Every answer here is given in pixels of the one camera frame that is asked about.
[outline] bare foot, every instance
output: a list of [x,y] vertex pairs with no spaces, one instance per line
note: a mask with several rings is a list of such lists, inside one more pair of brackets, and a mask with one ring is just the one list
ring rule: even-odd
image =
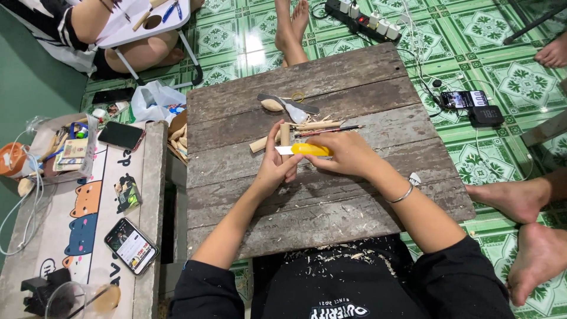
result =
[[191,13],[203,6],[205,0],[191,0]]
[[465,185],[472,200],[496,208],[517,223],[534,223],[549,202],[549,184],[543,178],[482,186]]
[[534,57],[546,68],[563,68],[567,65],[567,32],[546,45]]
[[508,286],[515,306],[540,284],[567,268],[567,232],[531,223],[520,228],[518,255],[508,275]]
[[181,62],[183,58],[185,58],[185,53],[183,53],[183,50],[174,48],[160,63],[156,64],[156,67],[176,65],[177,63]]
[[293,28],[293,33],[299,43],[303,40],[303,34],[305,33],[308,22],[309,3],[307,0],[299,0],[293,9],[293,14],[291,15],[291,27]]
[[289,41],[297,41],[291,27],[289,19],[289,6],[291,0],[274,0],[276,5],[276,15],[278,24],[276,28],[276,38],[274,40],[276,48],[284,52]]

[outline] wall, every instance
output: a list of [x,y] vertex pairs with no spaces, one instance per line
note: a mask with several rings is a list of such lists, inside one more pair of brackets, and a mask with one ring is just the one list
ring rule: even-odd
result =
[[[4,8],[0,7],[0,147],[13,142],[35,115],[76,113],[87,77],[55,60]],[[22,136],[22,142],[30,137]],[[17,184],[0,177],[0,223],[19,201]],[[16,212],[4,225],[0,244],[7,249]],[[0,254],[0,271],[4,256]]]

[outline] yellow utility knife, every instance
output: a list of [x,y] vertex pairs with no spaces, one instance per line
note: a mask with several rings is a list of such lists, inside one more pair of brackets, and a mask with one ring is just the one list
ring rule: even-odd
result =
[[276,151],[280,155],[310,154],[315,156],[333,156],[333,151],[324,146],[306,143],[295,143],[292,146],[276,146]]

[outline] power strip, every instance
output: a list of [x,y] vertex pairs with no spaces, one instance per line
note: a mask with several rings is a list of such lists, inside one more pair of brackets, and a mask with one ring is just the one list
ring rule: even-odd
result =
[[354,34],[360,32],[379,43],[393,42],[394,44],[397,44],[400,41],[401,34],[398,34],[395,39],[390,39],[386,35],[381,35],[376,32],[376,30],[369,28],[369,16],[359,12],[358,17],[356,19],[353,19],[349,17],[348,14],[342,13],[340,8],[341,2],[339,0],[327,0],[327,2],[325,3],[325,12],[327,12],[330,16],[339,20],[340,22],[345,23],[348,26],[350,32]]

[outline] phone screen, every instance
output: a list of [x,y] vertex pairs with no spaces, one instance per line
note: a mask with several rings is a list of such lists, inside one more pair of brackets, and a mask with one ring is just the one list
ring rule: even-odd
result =
[[445,108],[470,108],[488,105],[483,91],[442,92],[441,101]]
[[143,137],[143,129],[109,121],[99,135],[99,141],[134,150]]
[[133,87],[96,92],[92,97],[92,104],[130,101],[134,95]]
[[126,218],[118,221],[105,242],[136,275],[141,274],[156,255],[156,248]]

